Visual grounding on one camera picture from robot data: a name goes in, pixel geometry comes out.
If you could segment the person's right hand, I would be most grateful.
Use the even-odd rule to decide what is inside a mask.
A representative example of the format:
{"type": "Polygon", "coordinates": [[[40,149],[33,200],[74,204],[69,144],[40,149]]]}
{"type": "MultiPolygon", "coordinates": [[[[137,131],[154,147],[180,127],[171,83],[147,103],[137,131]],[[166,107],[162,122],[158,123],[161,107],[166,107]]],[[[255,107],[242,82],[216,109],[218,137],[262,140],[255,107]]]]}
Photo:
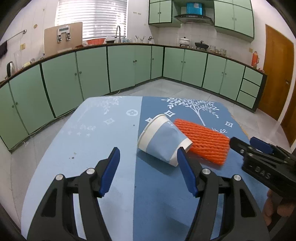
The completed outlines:
{"type": "Polygon", "coordinates": [[[272,216],[274,213],[282,217],[290,217],[295,209],[295,202],[282,200],[281,204],[276,206],[272,200],[274,192],[269,189],[267,192],[267,200],[264,204],[262,216],[266,225],[269,226],[272,222],[272,216]]]}

